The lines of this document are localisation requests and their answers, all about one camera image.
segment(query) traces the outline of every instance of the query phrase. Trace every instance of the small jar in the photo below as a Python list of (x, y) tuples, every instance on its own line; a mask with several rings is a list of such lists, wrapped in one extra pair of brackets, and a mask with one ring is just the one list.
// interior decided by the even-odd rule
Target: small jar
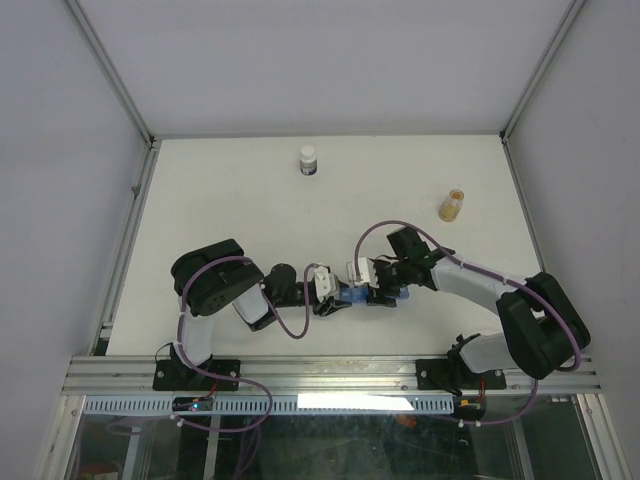
[(300, 149), (300, 171), (303, 175), (313, 175), (318, 171), (318, 155), (310, 146)]
[(463, 200), (464, 193), (462, 190), (451, 190), (438, 211), (440, 219), (445, 222), (453, 222), (458, 216), (458, 213), (460, 213)]

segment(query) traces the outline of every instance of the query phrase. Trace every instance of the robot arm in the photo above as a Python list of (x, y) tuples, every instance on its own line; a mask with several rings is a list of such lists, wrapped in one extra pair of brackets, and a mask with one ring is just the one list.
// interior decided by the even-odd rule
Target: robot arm
[[(572, 357), (566, 333), (531, 296), (505, 282), (461, 268), (439, 250), (431, 251), (415, 230), (405, 227), (387, 238), (396, 261), (358, 261), (362, 272), (359, 283), (368, 286), (370, 305), (393, 307), (395, 301), (390, 297), (400, 288), (419, 285), (459, 295), (499, 316), (504, 333), (458, 337), (448, 357), (457, 361), (459, 368), (482, 373), (518, 367), (542, 379)], [(553, 276), (541, 272), (531, 278), (506, 277), (546, 300), (565, 320), (580, 349), (590, 343), (589, 331)]]
[[(455, 387), (455, 378), (514, 367), (542, 379), (572, 357), (566, 333), (530, 295), (505, 282), (461, 268), (440, 250), (431, 251), (410, 228), (402, 228), (387, 238), (396, 259), (360, 258), (359, 275), (353, 276), (356, 287), (366, 290), (368, 305), (395, 307), (396, 298), (403, 296), (407, 286), (418, 285), (464, 297), (500, 318), (502, 334), (456, 339), (457, 344), (447, 354), (451, 364), (449, 374), (454, 379), (439, 379), (440, 384)], [(211, 261), (225, 257), (243, 259), (206, 269), (189, 285), (183, 346), (197, 365), (211, 357), (211, 316), (229, 303), (252, 331), (261, 330), (275, 320), (265, 296), (276, 308), (304, 305), (304, 283), (296, 280), (293, 267), (279, 264), (264, 276), (254, 263), (242, 257), (243, 253), (235, 240), (226, 240), (183, 255), (171, 269), (174, 289), (182, 296), (194, 274)], [(526, 285), (550, 304), (565, 320), (580, 349), (590, 343), (587, 328), (555, 278), (546, 273), (532, 278), (509, 278)], [(326, 316), (351, 306), (340, 292), (349, 290), (348, 286), (328, 267), (316, 268), (308, 287), (315, 315)]]

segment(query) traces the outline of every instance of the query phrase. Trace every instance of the gray wall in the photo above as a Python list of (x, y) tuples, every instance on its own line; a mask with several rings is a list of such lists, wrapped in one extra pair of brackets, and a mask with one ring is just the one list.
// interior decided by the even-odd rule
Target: gray wall
[(93, 333), (142, 142), (61, 1), (0, 14), (0, 465), (31, 478)]
[(513, 137), (549, 270), (640, 476), (640, 4), (591, 0)]
[(569, 0), (81, 0), (156, 134), (496, 133)]

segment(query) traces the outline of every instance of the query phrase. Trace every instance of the white tabletop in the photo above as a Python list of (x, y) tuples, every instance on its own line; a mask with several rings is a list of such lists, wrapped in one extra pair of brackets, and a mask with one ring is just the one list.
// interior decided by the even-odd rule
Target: white tabletop
[[(318, 172), (303, 176), (299, 150), (312, 145)], [(465, 193), (453, 223), (438, 218), (450, 189)], [(178, 297), (170, 268), (182, 254), (235, 238), (264, 274), (329, 265), (346, 279), (362, 232), (382, 220), (412, 222), (465, 258), (514, 274), (539, 270), (497, 136), (310, 137), (165, 140), (144, 208), (109, 355), (149, 355), (174, 340)], [(392, 254), (383, 227), (361, 253)], [(313, 318), (302, 340), (278, 324), (253, 333), (227, 307), (216, 314), (217, 355), (439, 354), (463, 333), (500, 331), (469, 301), (412, 287), (396, 309), (354, 306)], [(299, 332), (303, 309), (282, 309)]]

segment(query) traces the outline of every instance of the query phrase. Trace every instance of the aluminum frame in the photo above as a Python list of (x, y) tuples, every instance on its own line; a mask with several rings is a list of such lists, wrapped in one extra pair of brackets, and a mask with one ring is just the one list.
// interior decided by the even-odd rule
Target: aluminum frame
[[(94, 343), (100, 337), (109, 337), (112, 314), (117, 304), (126, 275), (135, 236), (142, 216), (153, 168), (157, 159), (159, 142), (138, 111), (108, 53), (98, 38), (91, 21), (82, 9), (80, 0), (63, 0), (68, 12), (83, 35), (87, 47), (94, 56), (118, 101), (129, 116), (138, 133), (147, 144), (140, 181), (134, 186), (134, 199), (126, 221), (122, 241), (114, 261), (111, 282), (105, 292), (97, 315)], [(533, 98), (540, 82), (552, 65), (553, 59), (582, 10), (586, 0), (572, 0), (565, 15), (536, 65), (522, 96), (507, 125), (501, 133), (509, 167), (516, 190), (525, 212), (538, 261), (544, 269), (544, 260), (536, 239), (517, 171), (509, 152), (509, 138), (523, 112)], [(418, 394), (415, 380), (416, 358), (440, 358), (437, 356), (394, 357), (249, 357), (242, 358), (242, 373), (248, 378), (262, 381), (275, 394), (304, 391), (359, 391), (386, 394)], [(151, 385), (155, 364), (152, 357), (76, 357), (69, 367), (62, 395), (56, 408), (53, 426), (45, 451), (38, 463), (38, 479), (61, 479), (69, 466), (74, 441), (80, 427), (80, 415), (88, 395), (131, 395), (132, 393), (163, 395), (153, 392)], [(530, 391), (531, 380), (522, 372), (505, 371), (508, 389), (504, 392), (487, 392), (488, 395), (522, 395)], [(580, 371), (572, 374), (555, 373), (541, 382), (540, 394), (577, 394), (584, 421), (585, 437), (590, 439), (597, 464), (604, 472), (603, 478), (631, 478), (620, 443), (612, 427), (600, 385), (591, 363), (586, 357)], [(243, 395), (259, 392), (241, 389)]]
[(131, 187), (133, 196), (129, 213), (124, 224), (121, 240), (111, 270), (109, 284), (104, 292), (100, 306), (94, 319), (95, 334), (89, 346), (88, 354), (95, 351), (100, 339), (108, 339), (113, 328), (113, 318), (118, 308), (124, 280), (126, 278), (129, 261), (133, 253), (135, 239), (138, 234), (142, 212), (147, 201), (147, 195), (151, 188), (151, 179), (158, 160), (161, 141), (154, 141), (145, 152), (138, 181)]
[[(245, 378), (264, 384), (274, 395), (304, 392), (353, 392), (379, 395), (421, 395), (415, 360), (445, 358), (442, 355), (409, 356), (282, 356), (240, 357)], [(155, 374), (153, 356), (74, 357), (62, 388), (63, 395), (160, 395), (152, 390)], [(505, 370), (507, 389), (487, 395), (523, 395), (532, 380), (520, 370)], [(576, 372), (554, 372), (540, 381), (541, 395), (601, 393), (593, 362), (583, 357)], [(179, 394), (201, 392), (179, 392)], [(428, 392), (449, 395), (445, 391)], [(476, 391), (463, 391), (473, 395)], [(262, 395), (262, 391), (241, 385), (238, 395)]]
[(542, 80), (549, 72), (551, 64), (553, 63), (553, 59), (564, 43), (565, 38), (571, 31), (573, 25), (575, 24), (575, 21), (580, 15), (580, 12), (582, 12), (582, 9), (584, 8), (586, 3), (587, 0), (572, 0), (569, 4), (569, 7), (562, 16), (560, 23), (556, 27), (556, 30), (553, 33), (551, 40), (549, 40), (547, 47), (544, 49), (544, 52), (542, 53), (542, 57), (540, 57), (538, 64), (533, 69), (533, 73), (531, 74), (531, 77), (529, 78), (529, 81), (527, 82), (522, 95), (518, 99), (518, 102), (516, 103), (516, 106), (513, 109), (513, 112), (511, 113), (511, 116), (509, 117), (509, 120), (501, 133), (502, 138), (506, 142), (509, 141), (511, 134), (518, 125), (518, 122), (522, 118), (522, 115), (527, 109), (527, 106), (531, 102), (534, 94), (538, 90), (538, 87), (540, 86)]
[(91, 52), (91, 55), (93, 55), (93, 58), (98, 64), (102, 75), (129, 117), (129, 120), (131, 120), (131, 123), (138, 131), (138, 134), (142, 137), (142, 140), (148, 146), (151, 146), (153, 144), (153, 134), (149, 131), (147, 123), (138, 111), (138, 108), (136, 107), (133, 98), (131, 98), (122, 77), (111, 61), (107, 50), (102, 45), (98, 34), (93, 28), (88, 15), (80, 5), (80, 2), (78, 0), (63, 0), (63, 3), (67, 8), (69, 16), (78, 27), (78, 30), (80, 31), (87, 48)]
[(60, 397), (45, 450), (36, 468), (38, 480), (66, 478), (85, 400), (84, 395)]
[(622, 450), (604, 395), (578, 395), (585, 437), (602, 480), (631, 480), (631, 470)]
[(516, 444), (516, 451), (519, 457), (519, 467), (522, 469), (520, 472), (521, 478), (523, 480), (535, 480), (533, 467), (531, 465), (531, 457), (529, 456), (529, 448), (527, 447), (527, 439), (524, 435), (521, 419), (518, 418), (511, 422), (510, 433), (513, 435), (513, 441)]
[[(170, 417), (173, 414), (173, 402), (178, 396), (173, 393), (149, 395), (111, 395), (89, 396), (83, 413), (85, 415), (108, 415), (118, 417)], [(411, 415), (451, 415), (454, 412), (453, 395), (429, 393), (420, 395), (396, 395), (393, 398), (405, 398), (413, 407)], [(266, 396), (258, 395), (216, 395), (211, 410), (183, 411), (180, 416), (255, 416), (264, 415), (269, 406)], [(302, 408), (298, 405), (297, 395), (274, 395), (270, 416), (341, 416), (341, 415), (389, 415), (407, 414), (406, 410), (366, 410), (339, 407)]]

